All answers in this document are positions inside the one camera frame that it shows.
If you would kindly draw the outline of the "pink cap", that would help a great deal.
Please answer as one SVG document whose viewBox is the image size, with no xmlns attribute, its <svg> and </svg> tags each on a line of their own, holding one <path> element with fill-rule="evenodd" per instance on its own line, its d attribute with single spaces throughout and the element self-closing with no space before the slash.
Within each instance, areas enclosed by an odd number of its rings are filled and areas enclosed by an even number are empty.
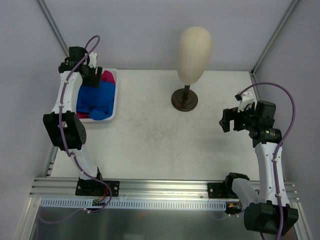
<svg viewBox="0 0 320 240">
<path fill-rule="evenodd" d="M 90 118 L 90 114 L 88 112 L 77 112 L 76 113 L 77 117 L 79 119 L 89 119 Z"/>
<path fill-rule="evenodd" d="M 101 76 L 100 76 L 100 81 L 101 81 L 101 82 L 110 83 L 110 84 L 113 84 L 113 85 L 116 84 L 114 75 L 113 75 L 110 71 L 108 71 L 108 70 L 105 70 L 105 71 L 101 74 Z"/>
</svg>

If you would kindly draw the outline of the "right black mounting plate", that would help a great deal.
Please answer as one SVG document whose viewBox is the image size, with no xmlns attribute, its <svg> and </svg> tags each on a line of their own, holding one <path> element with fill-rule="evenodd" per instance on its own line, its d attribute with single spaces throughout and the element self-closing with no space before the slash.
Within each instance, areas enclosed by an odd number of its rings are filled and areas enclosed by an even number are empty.
<svg viewBox="0 0 320 240">
<path fill-rule="evenodd" d="M 209 199 L 238 199 L 231 187 L 223 182 L 207 183 L 207 194 Z"/>
</svg>

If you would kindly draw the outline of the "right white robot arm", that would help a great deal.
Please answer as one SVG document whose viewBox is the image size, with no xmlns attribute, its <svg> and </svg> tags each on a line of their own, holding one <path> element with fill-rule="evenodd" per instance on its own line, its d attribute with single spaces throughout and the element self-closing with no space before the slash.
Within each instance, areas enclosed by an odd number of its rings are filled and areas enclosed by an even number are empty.
<svg viewBox="0 0 320 240">
<path fill-rule="evenodd" d="M 298 221 L 298 210 L 290 206 L 282 172 L 282 132 L 274 128 L 276 105 L 260 100 L 248 103 L 243 110 L 226 108 L 219 125 L 227 133 L 230 122 L 234 131 L 246 130 L 252 139 L 259 172 L 259 189 L 248 176 L 231 172 L 224 181 L 224 193 L 241 202 L 244 226 L 248 231 L 284 236 Z"/>
</svg>

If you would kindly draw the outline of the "white plastic basket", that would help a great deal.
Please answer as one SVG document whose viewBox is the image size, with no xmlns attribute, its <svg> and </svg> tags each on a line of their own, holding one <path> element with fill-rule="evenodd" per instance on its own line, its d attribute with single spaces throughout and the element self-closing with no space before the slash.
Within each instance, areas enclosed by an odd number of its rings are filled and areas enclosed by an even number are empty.
<svg viewBox="0 0 320 240">
<path fill-rule="evenodd" d="M 118 97 L 117 74 L 115 68 L 105 68 L 98 88 L 80 87 L 76 115 L 82 122 L 103 122 L 114 117 Z"/>
</svg>

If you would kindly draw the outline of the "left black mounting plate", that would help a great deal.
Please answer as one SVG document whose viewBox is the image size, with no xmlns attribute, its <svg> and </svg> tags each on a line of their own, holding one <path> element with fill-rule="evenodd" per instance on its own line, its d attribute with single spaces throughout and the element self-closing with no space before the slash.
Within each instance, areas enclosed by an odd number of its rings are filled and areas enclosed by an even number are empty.
<svg viewBox="0 0 320 240">
<path fill-rule="evenodd" d="M 104 180 L 104 184 L 102 184 L 92 179 L 83 180 L 79 178 L 75 189 L 75 195 L 85 197 L 109 197 L 111 193 L 113 197 L 118 197 L 119 189 L 119 181 Z"/>
</svg>

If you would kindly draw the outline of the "aluminium rail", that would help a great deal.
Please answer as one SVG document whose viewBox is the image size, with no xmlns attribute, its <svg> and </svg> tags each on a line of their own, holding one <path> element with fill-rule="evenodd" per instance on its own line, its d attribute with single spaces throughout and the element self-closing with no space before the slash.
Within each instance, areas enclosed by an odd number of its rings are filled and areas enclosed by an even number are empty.
<svg viewBox="0 0 320 240">
<path fill-rule="evenodd" d="M 169 200 L 199 201 L 219 200 L 237 201 L 238 199 L 209 198 L 207 183 L 221 183 L 221 180 L 150 180 L 150 179 L 117 179 L 119 194 L 122 200 Z M 30 197 L 75 197 L 77 178 L 37 177 L 29 191 Z"/>
</svg>

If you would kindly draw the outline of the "blue cap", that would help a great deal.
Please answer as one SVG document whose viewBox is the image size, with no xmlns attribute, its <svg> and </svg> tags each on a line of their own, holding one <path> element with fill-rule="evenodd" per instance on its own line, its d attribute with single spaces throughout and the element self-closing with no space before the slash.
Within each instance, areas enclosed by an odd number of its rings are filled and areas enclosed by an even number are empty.
<svg viewBox="0 0 320 240">
<path fill-rule="evenodd" d="M 89 113 L 90 119 L 102 121 L 112 116 L 116 85 L 100 82 L 99 88 L 82 85 L 78 92 L 76 112 Z"/>
</svg>

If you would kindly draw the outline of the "cream mannequin head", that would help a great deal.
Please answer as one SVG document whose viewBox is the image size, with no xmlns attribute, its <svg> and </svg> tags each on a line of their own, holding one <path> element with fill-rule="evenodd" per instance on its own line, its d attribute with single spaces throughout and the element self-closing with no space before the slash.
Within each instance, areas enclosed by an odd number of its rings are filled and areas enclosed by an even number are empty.
<svg viewBox="0 0 320 240">
<path fill-rule="evenodd" d="M 177 73 L 184 85 L 193 85 L 201 78 L 212 51 L 213 38 L 205 28 L 192 26 L 182 32 L 178 44 Z"/>
</svg>

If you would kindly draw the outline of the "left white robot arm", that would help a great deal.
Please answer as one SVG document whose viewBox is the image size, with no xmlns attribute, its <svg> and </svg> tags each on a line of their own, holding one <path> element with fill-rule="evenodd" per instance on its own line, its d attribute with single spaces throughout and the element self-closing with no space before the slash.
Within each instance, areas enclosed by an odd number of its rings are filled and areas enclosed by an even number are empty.
<svg viewBox="0 0 320 240">
<path fill-rule="evenodd" d="M 43 124 L 55 147 L 64 151 L 78 171 L 77 196 L 105 197 L 109 192 L 102 174 L 86 149 L 87 132 L 77 116 L 81 87 L 98 89 L 102 68 L 97 66 L 97 53 L 72 46 L 58 67 L 60 86 L 51 113 L 43 115 Z"/>
</svg>

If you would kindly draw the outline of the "black mounting plate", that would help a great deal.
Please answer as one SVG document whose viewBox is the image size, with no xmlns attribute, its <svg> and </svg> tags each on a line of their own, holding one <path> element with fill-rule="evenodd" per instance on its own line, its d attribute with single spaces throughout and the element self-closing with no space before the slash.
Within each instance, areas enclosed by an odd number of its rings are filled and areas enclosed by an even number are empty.
<svg viewBox="0 0 320 240">
<path fill-rule="evenodd" d="M 207 183 L 207 194 L 209 199 L 238 199 L 231 187 L 223 182 Z"/>
<path fill-rule="evenodd" d="M 79 178 L 75 189 L 75 195 L 85 197 L 109 197 L 111 193 L 113 197 L 118 197 L 119 189 L 119 181 L 104 180 L 104 184 L 102 184 L 92 179 L 83 180 Z"/>
</svg>

